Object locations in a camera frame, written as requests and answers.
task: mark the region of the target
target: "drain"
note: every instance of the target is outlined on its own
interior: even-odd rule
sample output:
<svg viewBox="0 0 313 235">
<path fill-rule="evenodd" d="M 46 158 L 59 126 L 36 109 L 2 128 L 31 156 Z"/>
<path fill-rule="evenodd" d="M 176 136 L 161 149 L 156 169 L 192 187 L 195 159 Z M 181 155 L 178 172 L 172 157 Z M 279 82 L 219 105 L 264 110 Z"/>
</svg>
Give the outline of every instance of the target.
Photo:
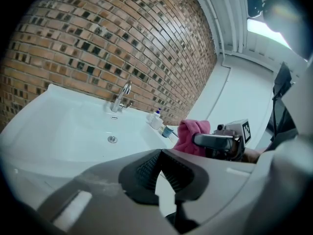
<svg viewBox="0 0 313 235">
<path fill-rule="evenodd" d="M 116 143 L 116 142 L 117 142 L 117 138 L 116 138 L 115 136 L 109 136 L 109 137 L 108 137 L 108 141 L 109 141 L 110 143 Z"/>
</svg>

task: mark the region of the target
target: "pink towel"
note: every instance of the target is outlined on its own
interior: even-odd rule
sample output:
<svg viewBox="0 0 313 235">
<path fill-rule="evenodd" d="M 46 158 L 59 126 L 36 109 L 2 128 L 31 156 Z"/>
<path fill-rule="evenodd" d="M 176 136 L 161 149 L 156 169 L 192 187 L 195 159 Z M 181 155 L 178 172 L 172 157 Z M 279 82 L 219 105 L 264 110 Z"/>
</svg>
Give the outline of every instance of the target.
<svg viewBox="0 0 313 235">
<path fill-rule="evenodd" d="M 178 141 L 174 148 L 177 151 L 205 157 L 205 148 L 192 143 L 195 133 L 210 134 L 210 123 L 207 120 L 182 120 L 178 127 Z"/>
</svg>

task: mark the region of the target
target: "white ceiling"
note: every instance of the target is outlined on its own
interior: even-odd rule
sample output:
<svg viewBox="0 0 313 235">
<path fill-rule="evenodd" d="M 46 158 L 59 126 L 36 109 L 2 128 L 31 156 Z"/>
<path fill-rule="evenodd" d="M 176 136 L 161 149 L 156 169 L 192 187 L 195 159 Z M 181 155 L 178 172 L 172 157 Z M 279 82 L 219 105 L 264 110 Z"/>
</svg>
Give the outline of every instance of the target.
<svg viewBox="0 0 313 235">
<path fill-rule="evenodd" d="M 286 62 L 293 81 L 305 71 L 307 62 L 282 44 L 247 31 L 247 0 L 198 0 L 211 27 L 216 52 L 222 52 L 222 40 L 226 54 L 243 57 L 278 73 Z M 255 18 L 263 22 L 263 16 Z M 221 28 L 219 35 L 217 21 Z"/>
</svg>

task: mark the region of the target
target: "white wall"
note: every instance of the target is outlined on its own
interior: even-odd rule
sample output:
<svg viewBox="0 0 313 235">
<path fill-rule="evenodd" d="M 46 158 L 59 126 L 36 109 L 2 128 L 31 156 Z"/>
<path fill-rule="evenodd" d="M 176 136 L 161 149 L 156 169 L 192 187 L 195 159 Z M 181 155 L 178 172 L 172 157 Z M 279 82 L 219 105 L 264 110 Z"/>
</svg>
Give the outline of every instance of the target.
<svg viewBox="0 0 313 235">
<path fill-rule="evenodd" d="M 228 77 L 219 61 L 187 118 L 209 120 L 211 132 L 218 124 L 247 118 L 252 136 L 247 147 L 253 149 L 272 111 L 273 72 L 236 56 L 226 56 L 224 65 L 231 68 Z"/>
<path fill-rule="evenodd" d="M 209 80 L 186 119 L 204 120 L 209 117 L 230 72 L 230 68 L 222 66 L 222 60 L 223 58 L 220 55 Z"/>
<path fill-rule="evenodd" d="M 271 143 L 270 139 L 272 138 L 272 136 L 273 133 L 270 130 L 266 129 L 255 149 L 259 151 L 267 148 Z"/>
</svg>

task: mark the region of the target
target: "pipe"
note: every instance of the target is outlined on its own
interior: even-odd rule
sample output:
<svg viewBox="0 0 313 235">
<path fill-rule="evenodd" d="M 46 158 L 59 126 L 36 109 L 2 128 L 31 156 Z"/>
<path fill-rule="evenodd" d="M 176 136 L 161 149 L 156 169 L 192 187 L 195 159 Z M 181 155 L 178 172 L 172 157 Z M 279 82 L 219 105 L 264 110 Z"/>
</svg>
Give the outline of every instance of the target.
<svg viewBox="0 0 313 235">
<path fill-rule="evenodd" d="M 229 0 L 224 0 L 224 2 L 225 2 L 225 5 L 226 5 L 226 10 L 227 10 L 229 21 L 230 21 L 231 37 L 232 37 L 232 40 L 233 40 L 233 51 L 237 52 L 237 36 L 236 36 L 236 28 L 235 28 L 233 12 L 231 10 L 231 6 L 230 6 Z"/>
<path fill-rule="evenodd" d="M 209 7 L 211 9 L 211 12 L 213 14 L 213 18 L 215 20 L 215 23 L 216 23 L 216 26 L 217 26 L 217 31 L 219 33 L 219 36 L 220 36 L 220 41 L 221 41 L 221 45 L 222 45 L 222 54 L 223 54 L 223 59 L 225 59 L 225 48 L 224 48 L 224 39 L 223 39 L 223 35 L 222 35 L 222 30 L 221 30 L 221 27 L 220 27 L 220 23 L 219 23 L 219 20 L 216 16 L 216 12 L 215 12 L 215 9 L 213 7 L 213 4 L 211 2 L 211 0 L 206 0 L 207 3 L 209 4 Z"/>
<path fill-rule="evenodd" d="M 242 18 L 242 14 L 241 14 L 240 0 L 235 0 L 235 4 L 236 4 L 238 28 L 239 28 L 238 52 L 242 53 L 243 52 L 243 46 L 244 46 L 244 24 L 243 24 L 243 18 Z"/>
</svg>

